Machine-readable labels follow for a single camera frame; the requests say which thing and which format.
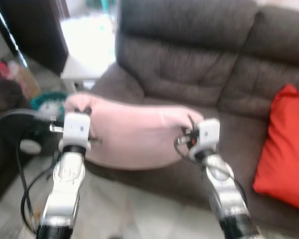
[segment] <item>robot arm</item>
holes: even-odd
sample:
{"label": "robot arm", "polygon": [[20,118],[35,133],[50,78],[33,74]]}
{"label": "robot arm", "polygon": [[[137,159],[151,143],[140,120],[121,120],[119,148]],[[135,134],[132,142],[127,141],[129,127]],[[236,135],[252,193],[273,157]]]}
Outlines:
{"label": "robot arm", "polygon": [[262,238],[250,220],[249,211],[237,186],[231,167],[216,153],[220,125],[205,120],[187,131],[177,144],[187,143],[189,158],[203,168],[210,206],[224,232],[225,239]]}
{"label": "robot arm", "polygon": [[79,188],[85,176],[85,152],[88,141],[90,117],[87,114],[68,113],[59,149],[60,162],[53,171],[53,189],[48,196],[37,229],[37,239],[70,239],[79,206]]}

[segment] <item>pink cushion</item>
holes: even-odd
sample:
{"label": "pink cushion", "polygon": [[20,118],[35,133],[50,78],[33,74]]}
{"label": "pink cushion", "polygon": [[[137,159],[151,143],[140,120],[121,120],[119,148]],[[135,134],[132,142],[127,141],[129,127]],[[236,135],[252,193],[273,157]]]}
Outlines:
{"label": "pink cushion", "polygon": [[[203,116],[183,106],[141,106],[106,100],[77,93],[67,98],[66,112],[75,108],[92,109],[90,135],[103,144],[91,142],[86,158],[110,168],[142,170],[167,166],[180,159],[174,140],[182,135],[181,128],[191,128]],[[180,148],[188,153],[186,145]]]}

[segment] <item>black cable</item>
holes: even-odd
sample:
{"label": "black cable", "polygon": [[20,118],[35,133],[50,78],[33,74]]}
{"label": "black cable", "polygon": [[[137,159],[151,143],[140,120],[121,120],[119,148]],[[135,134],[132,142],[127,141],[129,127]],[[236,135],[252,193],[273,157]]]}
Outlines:
{"label": "black cable", "polygon": [[46,173],[50,172],[50,171],[54,168],[54,166],[55,166],[56,163],[57,163],[57,162],[52,162],[52,164],[50,165],[50,167],[48,167],[47,169],[43,170],[40,174],[38,174],[38,175],[37,175],[37,176],[30,182],[29,186],[28,186],[27,189],[24,191],[23,196],[22,196],[21,207],[20,207],[20,209],[21,209],[22,220],[23,220],[23,222],[25,223],[25,225],[28,227],[28,229],[29,229],[30,231],[32,231],[33,233],[36,233],[36,230],[33,229],[33,228],[28,224],[28,221],[27,221],[26,218],[25,218],[25,210],[24,210],[24,208],[25,208],[25,200],[26,200],[26,198],[27,198],[28,195],[29,195],[29,191],[30,191],[31,187],[36,183],[36,181],[39,180],[42,176],[44,176]]}
{"label": "black cable", "polygon": [[241,185],[241,183],[235,178],[233,177],[232,175],[230,175],[230,173],[226,172],[225,170],[217,167],[217,166],[214,166],[214,165],[210,165],[210,164],[203,164],[203,165],[200,165],[198,163],[195,163],[193,160],[190,160],[190,158],[184,154],[182,154],[182,152],[179,151],[178,149],[178,142],[177,142],[177,139],[174,140],[174,148],[175,148],[175,151],[177,152],[177,154],[184,160],[187,160],[187,161],[190,161],[191,163],[194,163],[196,165],[199,165],[199,166],[202,166],[202,169],[205,169],[206,167],[210,167],[210,168],[214,168],[214,169],[217,169],[219,170],[221,173],[225,174],[226,176],[230,177],[232,180],[234,180],[234,183],[238,186],[239,188],[239,191],[242,193],[243,195],[243,199],[245,201],[245,204],[246,206],[248,206],[248,202],[247,202],[247,195],[246,195],[246,192],[243,188],[243,186]]}
{"label": "black cable", "polygon": [[[28,128],[29,127],[26,127],[22,131],[21,136],[20,136],[19,140],[17,141],[17,145],[16,145],[16,162],[17,162],[18,169],[19,169],[19,172],[20,172],[20,178],[21,178],[21,181],[22,181],[24,191],[27,189],[27,183],[26,183],[26,179],[25,179],[24,172],[23,172],[23,169],[22,169],[22,166],[21,166],[21,162],[20,162],[20,143],[21,143],[21,141],[22,141],[22,139],[23,139],[23,137],[26,133],[26,130]],[[32,209],[32,204],[31,204],[31,200],[30,200],[29,196],[26,197],[26,202],[27,202],[27,206],[28,206],[30,216],[32,217],[33,216],[33,209]]]}
{"label": "black cable", "polygon": [[192,129],[194,129],[195,122],[194,122],[193,118],[192,118],[190,115],[187,115],[187,116],[188,116],[189,121],[190,121],[190,123],[191,123]]}

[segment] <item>black joint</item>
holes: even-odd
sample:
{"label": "black joint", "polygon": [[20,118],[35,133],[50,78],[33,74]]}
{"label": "black joint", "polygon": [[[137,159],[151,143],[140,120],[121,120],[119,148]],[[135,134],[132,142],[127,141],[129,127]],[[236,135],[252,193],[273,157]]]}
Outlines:
{"label": "black joint", "polygon": [[81,153],[82,155],[85,155],[86,148],[77,145],[67,145],[63,148],[62,153],[67,153],[67,152]]}
{"label": "black joint", "polygon": [[69,227],[39,226],[36,239],[70,239],[72,233]]}
{"label": "black joint", "polygon": [[246,214],[226,217],[220,222],[220,227],[225,239],[247,238],[259,234],[256,226]]}
{"label": "black joint", "polygon": [[[183,135],[184,136],[188,136],[190,137],[191,139],[194,139],[195,140],[195,143],[197,142],[197,139],[199,137],[199,130],[198,129],[194,129],[192,130],[190,133],[186,133],[187,129],[186,128],[182,128],[182,132],[183,132]],[[190,142],[187,142],[186,145],[187,145],[187,148],[188,149],[191,149],[195,143],[193,143],[192,141]]]}
{"label": "black joint", "polygon": [[216,152],[213,149],[211,149],[211,148],[204,149],[204,150],[198,152],[197,154],[195,154],[195,159],[198,163],[202,163],[204,158],[214,155],[214,154],[216,154]]}
{"label": "black joint", "polygon": [[92,112],[91,107],[87,107],[87,108],[85,108],[85,110],[83,111],[83,113],[84,113],[84,114],[87,114],[87,115],[90,115],[91,112]]}

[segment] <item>brown sofa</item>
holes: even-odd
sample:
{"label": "brown sofa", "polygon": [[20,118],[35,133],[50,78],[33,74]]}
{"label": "brown sofa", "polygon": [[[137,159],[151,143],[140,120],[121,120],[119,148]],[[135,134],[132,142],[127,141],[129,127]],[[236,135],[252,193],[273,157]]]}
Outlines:
{"label": "brown sofa", "polygon": [[[20,86],[13,81],[0,78],[0,116],[16,108],[29,108]],[[22,164],[28,160],[29,157],[21,157]],[[0,196],[15,178],[17,172],[15,147],[0,136]]]}
{"label": "brown sofa", "polygon": [[[252,188],[271,101],[286,83],[299,88],[299,12],[249,0],[120,0],[116,58],[93,93],[132,104],[183,104],[218,118],[220,153],[246,191],[252,219],[299,236],[299,210]],[[186,161],[135,172],[89,162],[87,168],[209,207],[204,179]]]}

